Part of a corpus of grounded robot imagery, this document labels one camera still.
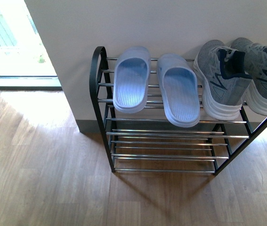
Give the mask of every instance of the metal bar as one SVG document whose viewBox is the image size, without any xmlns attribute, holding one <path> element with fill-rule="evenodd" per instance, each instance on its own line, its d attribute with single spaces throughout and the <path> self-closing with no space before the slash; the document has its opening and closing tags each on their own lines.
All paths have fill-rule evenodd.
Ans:
<svg viewBox="0 0 267 226">
<path fill-rule="evenodd" d="M 121 138 L 128 138 L 128 139 L 159 139 L 159 140 L 207 140 L 207 138 L 195 138 L 195 137 L 177 137 L 177 138 L 174 138 L 174 137 L 123 137 L 123 136 L 120 136 Z"/>
<path fill-rule="evenodd" d="M 98 99 L 99 103 L 113 103 L 112 99 Z M 147 104 L 162 104 L 162 100 L 147 100 Z"/>
<path fill-rule="evenodd" d="M 251 126 L 250 121 L 247 118 L 245 109 L 243 107 L 240 109 L 240 115 L 241 115 L 242 119 L 244 121 L 246 121 L 245 128 L 246 128 L 247 134 L 250 136 L 254 132 L 254 130 L 253 130 L 252 126 Z"/>
<path fill-rule="evenodd" d="M 117 60 L 117 57 L 107 57 L 107 60 Z M 157 61 L 158 58 L 151 58 L 151 61 Z M 194 62 L 194 59 L 186 59 L 187 62 Z"/>
<path fill-rule="evenodd" d="M 213 159 L 163 159 L 163 158 L 134 158 L 134 157 L 114 157 L 114 159 L 130 159 L 130 160 L 161 160 L 161 161 L 214 161 Z"/>
<path fill-rule="evenodd" d="M 163 106 L 159 106 L 159 105 L 157 105 L 157 106 L 145 106 L 144 108 L 146 108 L 146 109 L 163 109 Z"/>
<path fill-rule="evenodd" d="M 113 83 L 103 83 L 103 82 L 98 82 L 98 86 L 104 86 L 104 87 L 113 87 Z M 148 85 L 149 88 L 159 88 L 158 84 L 150 84 Z"/>
<path fill-rule="evenodd" d="M 105 69 L 102 70 L 103 73 L 114 73 L 114 70 L 112 69 Z M 156 71 L 150 71 L 151 74 L 156 74 Z"/>
<path fill-rule="evenodd" d="M 219 128 L 220 128 L 220 124 L 218 123 L 218 124 L 216 124 L 215 126 L 214 126 L 214 128 L 213 128 L 213 130 L 212 130 L 212 132 L 217 132 L 218 130 L 219 130 Z M 207 143 L 208 144 L 210 144 L 210 143 L 212 143 L 212 138 L 209 138 L 208 140 L 207 140 Z M 211 151 L 210 151 L 210 153 L 211 153 L 211 155 L 212 156 L 216 156 L 215 155 L 215 150 L 214 150 L 214 147 L 213 146 L 210 146 L 210 148 L 211 148 Z M 215 168 L 215 170 L 216 169 L 218 169 L 218 164 L 217 164 L 217 161 L 216 160 L 214 160 L 214 168 Z"/>
<path fill-rule="evenodd" d="M 111 121 L 153 121 L 153 122 L 169 122 L 167 119 L 120 119 L 120 118 L 107 118 L 107 120 Z M 244 124 L 245 121 L 199 121 L 199 123 L 206 123 L 206 124 L 215 124 L 215 123 L 228 123 L 228 124 Z"/>
<path fill-rule="evenodd" d="M 240 154 L 260 133 L 265 130 L 267 127 L 267 118 L 257 127 L 257 129 L 250 135 L 250 138 L 245 140 L 237 149 L 236 151 L 230 156 L 228 160 L 216 170 L 215 175 L 218 175 L 232 160 L 234 160 L 238 154 Z"/>
<path fill-rule="evenodd" d="M 111 141 L 116 144 L 150 144 L 150 145 L 198 145 L 198 146 L 226 146 L 227 144 L 206 144 L 206 143 L 179 143 L 179 142 L 152 142 L 152 141 Z"/>
<path fill-rule="evenodd" d="M 188 155 L 162 155 L 162 154 L 112 154 L 118 157 L 165 158 L 165 159 L 228 159 L 224 156 L 188 156 Z"/>
<path fill-rule="evenodd" d="M 210 151 L 210 148 L 176 148 L 176 147 L 129 147 L 129 146 L 115 146 L 115 148 L 128 149 L 154 149 L 154 150 L 179 150 L 179 151 Z"/>
<path fill-rule="evenodd" d="M 117 171 L 145 171 L 145 172 L 178 172 L 178 173 L 215 173 L 215 171 L 205 170 L 173 170 L 173 169 L 122 169 L 115 168 Z"/>
<path fill-rule="evenodd" d="M 182 138 L 245 138 L 248 139 L 249 136 L 239 136 L 239 135 L 188 135 L 188 134 L 168 134 L 168 133 L 123 133 L 123 132 L 107 132 L 107 135 L 117 135 L 117 136 L 157 136 L 157 137 L 182 137 Z"/>
<path fill-rule="evenodd" d="M 223 134 L 222 131 L 196 131 L 196 130 L 154 130 L 154 129 L 113 129 L 117 132 L 143 132 L 143 133 L 193 133 L 193 134 Z"/>
<path fill-rule="evenodd" d="M 99 56 L 101 56 L 101 60 L 100 60 L 100 64 L 98 67 Z M 112 160 L 111 153 L 110 153 L 110 148 L 108 145 L 107 135 L 105 132 L 105 125 L 103 124 L 103 119 L 102 119 L 99 103 L 97 101 L 97 95 L 99 91 L 98 83 L 101 81 L 101 78 L 102 78 L 102 73 L 100 72 L 100 70 L 106 65 L 108 65 L 106 61 L 106 57 L 107 57 L 107 54 L 106 54 L 105 47 L 99 46 L 95 49 L 94 54 L 92 56 L 91 69 L 90 69 L 90 75 L 89 75 L 89 94 L 90 94 L 92 105 L 94 107 L 96 119 L 99 125 L 99 129 L 100 129 L 100 133 L 101 133 L 102 140 L 104 143 L 108 162 L 109 162 L 111 171 L 115 172 L 113 160 Z"/>
<path fill-rule="evenodd" d="M 224 124 L 221 124 L 221 130 L 224 132 L 224 135 L 227 135 L 227 131 L 226 131 L 226 127 L 224 126 Z M 229 140 L 228 138 L 224 138 L 224 142 L 227 144 L 227 153 L 228 153 L 228 156 L 231 156 L 233 154 L 233 151 L 232 151 L 232 147 L 231 147 L 231 144 L 229 143 Z"/>
</svg>

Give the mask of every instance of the shoelace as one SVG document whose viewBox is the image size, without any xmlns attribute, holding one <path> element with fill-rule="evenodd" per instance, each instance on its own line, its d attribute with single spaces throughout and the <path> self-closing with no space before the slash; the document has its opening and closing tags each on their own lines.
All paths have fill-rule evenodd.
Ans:
<svg viewBox="0 0 267 226">
<path fill-rule="evenodd" d="M 216 53 L 217 53 L 217 51 L 218 51 L 219 49 L 225 49 L 225 50 L 227 50 L 227 55 L 226 55 L 226 58 L 224 59 L 224 62 L 229 61 L 229 59 L 232 57 L 232 55 L 234 54 L 234 52 L 236 52 L 235 49 L 232 49 L 232 48 L 227 47 L 227 46 L 222 46 L 222 47 L 218 46 L 218 47 L 215 47 L 215 48 L 213 48 L 213 49 L 211 50 L 211 53 L 213 53 L 213 55 L 214 55 L 216 61 L 218 60 L 218 56 L 217 56 Z"/>
<path fill-rule="evenodd" d="M 252 48 L 253 50 L 256 50 L 256 51 L 260 52 L 263 49 L 265 49 L 266 46 L 261 46 L 261 45 L 252 46 L 252 45 L 249 45 L 249 48 Z"/>
</svg>

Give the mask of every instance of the chrome rod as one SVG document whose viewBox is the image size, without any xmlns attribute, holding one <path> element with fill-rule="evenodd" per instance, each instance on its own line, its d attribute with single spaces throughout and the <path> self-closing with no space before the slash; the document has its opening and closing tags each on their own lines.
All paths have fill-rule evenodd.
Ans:
<svg viewBox="0 0 267 226">
<path fill-rule="evenodd" d="M 105 83 L 105 82 L 99 82 L 98 86 L 104 86 L 104 87 L 113 87 L 113 83 Z M 150 84 L 148 85 L 149 88 L 159 88 L 158 84 Z"/>
<path fill-rule="evenodd" d="M 118 157 L 141 157 L 141 158 L 167 158 L 167 159 L 228 159 L 226 156 L 187 156 L 187 155 L 161 155 L 161 154 L 112 154 Z"/>
<path fill-rule="evenodd" d="M 211 151 L 210 148 L 176 148 L 176 147 L 128 147 L 128 146 L 116 146 L 115 148 L 125 149 L 153 149 L 153 150 L 178 150 L 178 151 Z"/>
<path fill-rule="evenodd" d="M 118 60 L 117 57 L 106 57 L 106 60 Z M 157 61 L 158 58 L 151 58 L 151 61 Z M 186 59 L 187 62 L 194 62 L 194 59 Z"/>
<path fill-rule="evenodd" d="M 99 103 L 113 103 L 112 99 L 98 99 Z M 147 100 L 147 104 L 162 104 L 162 100 Z"/>
<path fill-rule="evenodd" d="M 163 160 L 163 161 L 214 161 L 214 159 L 156 159 L 156 158 L 134 158 L 134 157 L 115 157 L 115 159 L 131 160 Z"/>
<path fill-rule="evenodd" d="M 195 138 L 195 137 L 123 137 L 128 139 L 159 139 L 159 140 L 208 140 L 207 138 Z"/>
<path fill-rule="evenodd" d="M 213 144 L 213 143 L 179 143 L 179 142 L 153 142 L 153 141 L 123 141 L 112 140 L 115 144 L 149 144 L 149 145 L 197 145 L 197 146 L 227 146 L 227 144 Z"/>
<path fill-rule="evenodd" d="M 153 129 L 113 129 L 116 132 L 143 132 L 143 133 L 195 133 L 195 134 L 224 134 L 223 131 L 194 131 L 194 130 L 153 130 Z"/>
<path fill-rule="evenodd" d="M 145 171 L 145 172 L 178 172 L 178 173 L 215 173 L 208 170 L 176 170 L 176 169 L 122 169 L 115 168 L 117 171 Z"/>
<path fill-rule="evenodd" d="M 182 134 L 167 134 L 167 133 L 122 133 L 122 132 L 107 132 L 107 135 L 115 135 L 115 136 L 158 136 L 158 137 L 182 137 L 182 138 L 189 138 L 189 137 L 198 137 L 198 138 L 250 138 L 249 136 L 234 136 L 234 135 L 182 135 Z"/>
<path fill-rule="evenodd" d="M 169 122 L 167 119 L 119 119 L 119 118 L 106 118 L 110 121 L 154 121 L 154 122 Z M 217 124 L 217 123 L 228 123 L 228 124 L 245 124 L 246 121 L 202 121 L 200 120 L 199 123 L 206 123 L 206 124 Z"/>
<path fill-rule="evenodd" d="M 110 107 L 110 108 L 114 108 L 114 106 L 113 105 L 107 105 L 108 107 Z M 163 109 L 163 106 L 145 106 L 144 107 L 145 109 Z"/>
<path fill-rule="evenodd" d="M 114 73 L 114 70 L 111 69 L 106 69 L 102 70 L 103 73 Z M 156 71 L 150 71 L 151 74 L 156 74 Z"/>
</svg>

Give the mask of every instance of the sunlight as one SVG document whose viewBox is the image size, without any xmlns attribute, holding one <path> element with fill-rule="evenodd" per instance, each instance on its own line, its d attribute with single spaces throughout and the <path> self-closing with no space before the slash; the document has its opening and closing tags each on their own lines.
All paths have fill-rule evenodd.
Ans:
<svg viewBox="0 0 267 226">
<path fill-rule="evenodd" d="M 33 126 L 59 127 L 56 122 L 64 122 L 71 113 L 63 92 L 5 91 L 0 96 Z"/>
<path fill-rule="evenodd" d="M 0 0 L 0 75 L 56 75 L 24 0 Z"/>
</svg>

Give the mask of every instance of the window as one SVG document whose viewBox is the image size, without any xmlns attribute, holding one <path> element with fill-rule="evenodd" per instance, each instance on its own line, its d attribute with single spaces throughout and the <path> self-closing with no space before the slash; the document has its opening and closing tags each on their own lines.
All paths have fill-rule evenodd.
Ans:
<svg viewBox="0 0 267 226">
<path fill-rule="evenodd" d="M 56 76 L 24 0 L 0 0 L 0 76 Z"/>
</svg>

